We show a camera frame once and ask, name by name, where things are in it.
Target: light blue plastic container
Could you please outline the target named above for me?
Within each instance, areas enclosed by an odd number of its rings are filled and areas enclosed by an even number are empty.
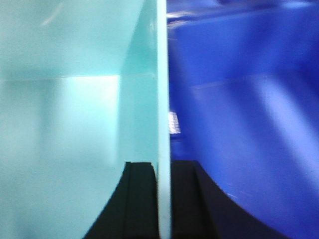
[[[80,239],[125,161],[158,171],[169,234],[163,0],[0,3],[0,238]]]

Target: blue plastic surface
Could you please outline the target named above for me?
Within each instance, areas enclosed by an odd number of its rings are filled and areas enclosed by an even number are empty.
[[[289,238],[319,238],[318,1],[193,15],[168,35],[174,137],[188,150],[172,155]]]

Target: blue plastic container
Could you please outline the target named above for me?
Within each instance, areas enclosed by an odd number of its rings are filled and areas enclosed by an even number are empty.
[[[193,13],[168,40],[172,156],[289,238],[319,238],[318,1]]]

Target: black curved edge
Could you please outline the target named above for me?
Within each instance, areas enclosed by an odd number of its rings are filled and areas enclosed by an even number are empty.
[[[173,161],[171,174],[174,239],[288,238],[233,202],[197,161]]]
[[[159,239],[157,185],[151,163],[125,164],[122,177],[84,239]]]

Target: light blue plastic panel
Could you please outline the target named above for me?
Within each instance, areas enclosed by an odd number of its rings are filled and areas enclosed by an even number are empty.
[[[168,132],[160,142],[167,67],[157,4],[1,1],[0,238],[80,239],[125,161],[158,164]]]

